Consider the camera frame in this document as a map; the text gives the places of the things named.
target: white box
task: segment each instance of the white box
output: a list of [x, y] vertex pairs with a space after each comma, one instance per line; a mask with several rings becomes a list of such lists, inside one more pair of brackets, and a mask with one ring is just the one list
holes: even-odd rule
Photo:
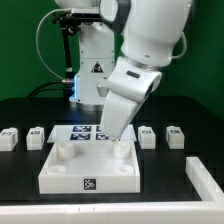
[[151, 127], [141, 126], [138, 128], [138, 141], [142, 149], [156, 148], [156, 135]]
[[170, 149], [184, 149], [184, 139], [185, 137], [180, 127], [167, 127], [166, 140]]
[[27, 150], [41, 150], [44, 144], [44, 128], [31, 128], [26, 136]]
[[12, 151], [18, 142], [18, 130], [16, 128], [3, 129], [0, 133], [0, 151]]
[[[140, 192], [133, 141], [129, 158], [115, 158], [112, 141], [55, 143], [39, 174], [41, 194]], [[62, 154], [62, 144], [68, 153]]]

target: black cable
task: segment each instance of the black cable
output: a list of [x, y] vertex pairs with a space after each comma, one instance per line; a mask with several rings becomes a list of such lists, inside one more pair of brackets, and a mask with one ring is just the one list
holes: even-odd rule
[[45, 84], [42, 84], [40, 86], [38, 86], [37, 88], [35, 88], [31, 93], [28, 94], [28, 98], [32, 98], [33, 95], [35, 95], [36, 92], [38, 92], [39, 90], [47, 87], [47, 86], [51, 86], [51, 85], [55, 85], [55, 84], [60, 84], [62, 83], [61, 80], [56, 80], [56, 81], [51, 81], [51, 82], [47, 82]]
[[37, 94], [41, 93], [41, 92], [47, 92], [47, 91], [63, 91], [63, 90], [70, 90], [71, 88], [54, 88], [54, 89], [40, 89], [39, 91], [36, 91], [32, 96], [30, 96], [29, 98], [34, 98]]

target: white cable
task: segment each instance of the white cable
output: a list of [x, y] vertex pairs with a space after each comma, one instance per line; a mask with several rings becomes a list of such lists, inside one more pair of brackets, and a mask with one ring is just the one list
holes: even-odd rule
[[187, 40], [186, 40], [184, 32], [181, 33], [181, 38], [182, 38], [182, 43], [183, 43], [182, 52], [177, 56], [172, 56], [172, 59], [179, 59], [179, 58], [183, 57], [187, 51]]
[[62, 78], [60, 75], [58, 75], [57, 73], [55, 73], [54, 71], [52, 71], [52, 70], [48, 67], [48, 65], [45, 63], [45, 61], [44, 61], [44, 59], [43, 59], [43, 57], [42, 57], [42, 55], [41, 55], [40, 48], [39, 48], [39, 34], [40, 34], [41, 26], [43, 25], [43, 22], [45, 21], [45, 19], [46, 19], [48, 16], [50, 16], [51, 14], [53, 14], [53, 13], [55, 13], [55, 12], [70, 12], [70, 11], [71, 11], [71, 9], [55, 9], [55, 10], [49, 12], [49, 13], [48, 13], [47, 15], [45, 15], [45, 16], [43, 17], [43, 19], [40, 21], [40, 23], [39, 23], [39, 25], [38, 25], [38, 27], [37, 27], [37, 32], [36, 32], [36, 49], [37, 49], [37, 54], [38, 54], [38, 56], [39, 56], [39, 58], [40, 58], [40, 61], [42, 62], [42, 64], [45, 66], [45, 68], [46, 68], [49, 72], [51, 72], [53, 75], [57, 76], [57, 77], [60, 78], [60, 79], [63, 79], [63, 78]]

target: white container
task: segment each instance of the white container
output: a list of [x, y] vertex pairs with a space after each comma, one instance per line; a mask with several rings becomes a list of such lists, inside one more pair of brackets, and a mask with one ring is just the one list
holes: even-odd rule
[[[64, 154], [66, 144], [75, 149], [74, 157], [72, 153]], [[124, 144], [130, 146], [129, 157], [119, 159], [114, 157], [114, 143], [110, 140], [55, 143], [38, 177], [40, 193], [140, 192], [134, 142]]]

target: warning label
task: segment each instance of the warning label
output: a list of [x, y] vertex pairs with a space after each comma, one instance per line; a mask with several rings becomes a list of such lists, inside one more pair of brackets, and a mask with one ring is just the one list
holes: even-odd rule
[[95, 64], [94, 68], [92, 69], [92, 73], [103, 73], [103, 69], [101, 68], [99, 62]]

